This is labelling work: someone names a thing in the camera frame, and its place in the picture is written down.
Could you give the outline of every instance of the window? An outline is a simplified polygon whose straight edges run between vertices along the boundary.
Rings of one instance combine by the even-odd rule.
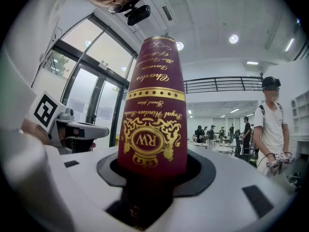
[[[76,49],[84,52],[89,44],[102,32],[89,20],[83,21],[81,24],[73,28],[64,38],[64,42],[74,46]]]
[[[129,82],[131,82],[131,78],[132,78],[132,74],[133,74],[133,71],[134,71],[134,68],[135,68],[135,64],[136,64],[136,58],[133,59],[129,75],[127,76],[127,80]]]
[[[131,54],[115,41],[109,33],[102,34],[91,46],[87,54],[122,77],[125,76],[131,60]]]
[[[76,62],[56,51],[52,51],[51,55],[45,61],[43,68],[57,76],[68,79]]]

